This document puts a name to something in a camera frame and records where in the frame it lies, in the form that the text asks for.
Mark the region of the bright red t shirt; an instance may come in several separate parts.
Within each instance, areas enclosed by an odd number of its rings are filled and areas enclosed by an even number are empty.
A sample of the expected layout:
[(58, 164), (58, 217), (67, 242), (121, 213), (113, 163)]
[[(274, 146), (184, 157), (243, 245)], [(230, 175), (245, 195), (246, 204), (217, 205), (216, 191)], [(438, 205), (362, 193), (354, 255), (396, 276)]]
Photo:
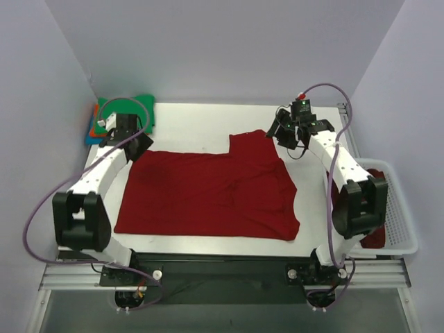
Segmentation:
[(130, 168), (114, 231), (292, 241), (296, 192), (263, 130), (231, 135), (222, 154), (148, 151)]

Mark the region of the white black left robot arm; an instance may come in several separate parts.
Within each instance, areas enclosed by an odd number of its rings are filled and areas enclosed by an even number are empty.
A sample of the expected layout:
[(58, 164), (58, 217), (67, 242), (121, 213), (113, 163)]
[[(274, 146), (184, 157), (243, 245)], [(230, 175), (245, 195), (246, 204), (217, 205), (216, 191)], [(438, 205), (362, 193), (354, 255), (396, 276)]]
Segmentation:
[(129, 162), (137, 161), (153, 144), (139, 129), (136, 114), (113, 112), (105, 121), (107, 134), (91, 165), (66, 192), (52, 199), (55, 239), (59, 246), (79, 251), (106, 264), (118, 264), (116, 278), (130, 286), (140, 277), (131, 262), (133, 252), (113, 236), (103, 199)]

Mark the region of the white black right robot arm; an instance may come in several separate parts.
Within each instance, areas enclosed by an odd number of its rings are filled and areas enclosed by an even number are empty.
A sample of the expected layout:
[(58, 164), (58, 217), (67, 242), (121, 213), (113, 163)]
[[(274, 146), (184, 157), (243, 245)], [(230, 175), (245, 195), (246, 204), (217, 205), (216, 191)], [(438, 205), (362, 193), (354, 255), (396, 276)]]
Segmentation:
[(312, 113), (308, 99), (280, 106), (266, 136), (290, 150), (302, 144), (325, 168), (327, 242), (315, 250), (317, 260), (307, 266), (310, 280), (323, 283), (332, 275), (332, 266), (342, 268), (352, 248), (383, 227), (389, 186), (359, 165), (340, 143), (334, 126)]

